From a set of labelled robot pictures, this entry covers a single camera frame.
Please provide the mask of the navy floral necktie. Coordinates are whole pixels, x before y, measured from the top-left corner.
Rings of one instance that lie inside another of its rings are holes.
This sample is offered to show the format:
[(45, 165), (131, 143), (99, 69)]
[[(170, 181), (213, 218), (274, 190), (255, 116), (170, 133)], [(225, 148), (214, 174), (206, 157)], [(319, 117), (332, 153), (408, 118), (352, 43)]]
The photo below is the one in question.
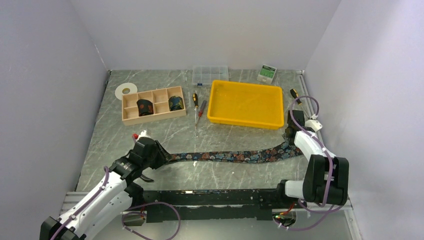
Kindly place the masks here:
[(167, 164), (180, 162), (225, 162), (238, 164), (266, 164), (302, 156), (303, 153), (283, 135), (283, 142), (271, 148), (242, 151), (184, 152), (169, 155)]

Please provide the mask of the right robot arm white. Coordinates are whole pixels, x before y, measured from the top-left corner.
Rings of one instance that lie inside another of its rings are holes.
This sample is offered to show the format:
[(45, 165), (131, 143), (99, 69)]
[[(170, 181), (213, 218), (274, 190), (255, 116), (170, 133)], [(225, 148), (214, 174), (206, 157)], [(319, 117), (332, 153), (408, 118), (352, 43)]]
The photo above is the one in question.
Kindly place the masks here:
[(295, 199), (316, 204), (344, 205), (348, 200), (349, 162), (331, 153), (307, 126), (303, 111), (289, 110), (283, 143), (262, 150), (209, 151), (167, 154), (165, 164), (184, 161), (213, 161), (264, 164), (303, 155), (308, 160), (303, 180), (285, 180), (275, 194), (276, 203), (289, 207)]

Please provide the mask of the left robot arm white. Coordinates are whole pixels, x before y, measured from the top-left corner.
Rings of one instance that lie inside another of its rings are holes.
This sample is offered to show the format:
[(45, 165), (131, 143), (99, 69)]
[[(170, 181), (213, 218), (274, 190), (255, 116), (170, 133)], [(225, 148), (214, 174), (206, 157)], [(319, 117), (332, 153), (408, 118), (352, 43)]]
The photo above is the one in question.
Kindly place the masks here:
[(110, 167), (100, 182), (74, 207), (58, 218), (48, 217), (40, 227), (41, 240), (89, 240), (118, 213), (137, 210), (144, 203), (143, 189), (134, 181), (147, 168), (158, 169), (171, 155), (157, 141), (140, 137), (133, 149)]

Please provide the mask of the white tape roll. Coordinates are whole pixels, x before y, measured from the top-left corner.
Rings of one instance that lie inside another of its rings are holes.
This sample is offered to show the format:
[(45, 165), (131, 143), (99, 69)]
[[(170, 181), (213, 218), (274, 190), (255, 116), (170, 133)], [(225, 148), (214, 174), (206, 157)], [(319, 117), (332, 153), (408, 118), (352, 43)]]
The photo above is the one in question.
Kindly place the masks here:
[(115, 97), (118, 100), (122, 100), (124, 95), (134, 94), (138, 92), (138, 88), (134, 83), (125, 82), (120, 84), (114, 92)]

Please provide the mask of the small black curved piece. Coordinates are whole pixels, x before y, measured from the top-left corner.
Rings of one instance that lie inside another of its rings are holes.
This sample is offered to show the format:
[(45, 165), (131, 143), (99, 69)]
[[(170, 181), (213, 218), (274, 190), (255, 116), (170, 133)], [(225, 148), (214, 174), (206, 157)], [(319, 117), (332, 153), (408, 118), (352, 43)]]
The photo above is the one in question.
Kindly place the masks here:
[(151, 178), (149, 178), (149, 177), (147, 177), (143, 174), (141, 174), (139, 178), (146, 183), (154, 183), (155, 182), (153, 179), (151, 179)]

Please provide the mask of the black yellow screwdriver right side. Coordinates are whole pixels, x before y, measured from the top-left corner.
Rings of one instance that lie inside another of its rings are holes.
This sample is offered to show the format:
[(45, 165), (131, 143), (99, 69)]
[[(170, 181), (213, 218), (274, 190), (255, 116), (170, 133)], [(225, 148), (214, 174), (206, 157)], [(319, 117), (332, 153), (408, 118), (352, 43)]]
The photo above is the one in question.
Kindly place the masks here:
[(307, 119), (310, 119), (311, 117), (308, 114), (308, 112), (306, 111), (301, 99), (296, 99), (296, 98), (299, 97), (298, 92), (294, 88), (292, 88), (292, 89), (290, 89), (290, 94), (291, 94), (292, 98), (296, 101), (297, 105), (301, 107), (301, 109), (303, 110), (303, 113), (307, 117)]

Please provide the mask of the dark rolled tie orange pattern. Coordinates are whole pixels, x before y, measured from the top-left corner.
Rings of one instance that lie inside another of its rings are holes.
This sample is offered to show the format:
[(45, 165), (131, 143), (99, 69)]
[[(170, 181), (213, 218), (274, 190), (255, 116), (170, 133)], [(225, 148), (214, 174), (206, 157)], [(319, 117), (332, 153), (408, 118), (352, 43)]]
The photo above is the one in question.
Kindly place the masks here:
[(138, 116), (148, 116), (154, 114), (154, 106), (153, 103), (150, 100), (147, 99), (139, 99), (136, 102), (137, 109), (138, 109)]

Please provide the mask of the yellow plastic tray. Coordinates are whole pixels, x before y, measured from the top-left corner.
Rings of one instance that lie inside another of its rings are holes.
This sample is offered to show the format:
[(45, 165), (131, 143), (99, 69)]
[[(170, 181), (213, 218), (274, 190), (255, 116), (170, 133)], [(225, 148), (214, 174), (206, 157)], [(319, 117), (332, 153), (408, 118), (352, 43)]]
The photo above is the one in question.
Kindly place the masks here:
[(285, 125), (279, 86), (214, 80), (207, 118), (212, 123), (277, 130)]

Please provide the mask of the blue rolled tie yellow flowers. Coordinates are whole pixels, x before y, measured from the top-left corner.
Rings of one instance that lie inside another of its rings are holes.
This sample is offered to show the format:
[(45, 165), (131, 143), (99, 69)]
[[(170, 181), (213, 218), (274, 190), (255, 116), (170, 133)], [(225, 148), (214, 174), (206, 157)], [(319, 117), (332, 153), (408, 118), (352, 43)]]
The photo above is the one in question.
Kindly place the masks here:
[(169, 105), (169, 110), (171, 112), (183, 110), (184, 109), (183, 98), (177, 95), (173, 95), (168, 99), (168, 105)]

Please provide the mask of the wooden compartment organizer box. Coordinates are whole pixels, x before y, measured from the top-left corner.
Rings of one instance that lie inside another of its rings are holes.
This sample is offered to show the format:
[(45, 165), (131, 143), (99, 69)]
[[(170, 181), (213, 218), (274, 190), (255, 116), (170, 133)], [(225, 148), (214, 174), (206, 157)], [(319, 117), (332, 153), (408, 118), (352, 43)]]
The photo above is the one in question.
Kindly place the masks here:
[[(168, 101), (171, 96), (182, 97), (184, 109), (170, 111)], [(140, 99), (146, 99), (153, 103), (154, 114), (139, 116), (136, 102)], [(187, 115), (188, 109), (184, 100), (183, 89), (181, 86), (160, 88), (123, 95), (121, 106), (121, 120), (126, 126), (183, 117)]]

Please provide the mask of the green white small box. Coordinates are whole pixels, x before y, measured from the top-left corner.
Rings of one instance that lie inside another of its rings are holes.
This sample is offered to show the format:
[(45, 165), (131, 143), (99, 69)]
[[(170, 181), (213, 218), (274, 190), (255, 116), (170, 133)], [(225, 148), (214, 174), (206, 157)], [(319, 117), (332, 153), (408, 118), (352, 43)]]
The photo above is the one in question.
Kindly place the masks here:
[(276, 72), (277, 69), (275, 67), (263, 64), (257, 76), (257, 81), (271, 85)]

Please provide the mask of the clear plastic parts box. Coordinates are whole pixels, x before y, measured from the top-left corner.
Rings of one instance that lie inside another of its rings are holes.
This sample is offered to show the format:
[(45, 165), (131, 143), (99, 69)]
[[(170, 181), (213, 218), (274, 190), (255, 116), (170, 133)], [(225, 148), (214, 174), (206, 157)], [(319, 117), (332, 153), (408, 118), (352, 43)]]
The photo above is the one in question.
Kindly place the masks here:
[(229, 80), (226, 65), (195, 65), (192, 68), (192, 84), (197, 87), (211, 85), (214, 80)]

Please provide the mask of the black yellow handled screwdriver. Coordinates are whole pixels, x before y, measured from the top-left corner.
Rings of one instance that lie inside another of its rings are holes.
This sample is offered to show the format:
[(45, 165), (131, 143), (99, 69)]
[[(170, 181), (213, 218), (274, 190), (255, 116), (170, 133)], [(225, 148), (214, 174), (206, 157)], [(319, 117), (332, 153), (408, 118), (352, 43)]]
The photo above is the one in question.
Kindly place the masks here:
[(194, 107), (195, 107), (195, 125), (197, 125), (198, 119), (199, 119), (199, 117), (198, 117), (199, 98), (198, 98), (198, 95), (196, 93), (193, 93), (192, 100), (193, 100)]

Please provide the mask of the blue red handled screwdriver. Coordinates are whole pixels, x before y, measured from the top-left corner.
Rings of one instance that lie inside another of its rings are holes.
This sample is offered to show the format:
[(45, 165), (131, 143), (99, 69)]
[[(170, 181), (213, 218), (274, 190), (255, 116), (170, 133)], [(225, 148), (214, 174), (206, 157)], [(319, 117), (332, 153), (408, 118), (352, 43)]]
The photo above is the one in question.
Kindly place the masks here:
[(202, 101), (202, 104), (201, 104), (201, 106), (200, 106), (200, 108), (198, 110), (198, 113), (197, 113), (197, 118), (196, 118), (195, 126), (197, 126), (197, 124), (199, 122), (199, 119), (203, 115), (203, 112), (204, 112), (204, 109), (205, 109), (206, 105), (207, 105), (207, 101), (206, 100), (203, 100)]

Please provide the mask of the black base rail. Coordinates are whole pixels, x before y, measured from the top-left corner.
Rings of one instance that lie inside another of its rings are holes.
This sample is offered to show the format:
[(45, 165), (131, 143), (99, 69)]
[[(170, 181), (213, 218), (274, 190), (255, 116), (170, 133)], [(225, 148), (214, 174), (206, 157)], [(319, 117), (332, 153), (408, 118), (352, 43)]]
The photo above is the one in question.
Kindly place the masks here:
[(210, 190), (145, 190), (134, 197), (132, 211), (146, 215), (147, 223), (177, 220), (255, 219), (301, 209), (297, 200), (275, 188)]

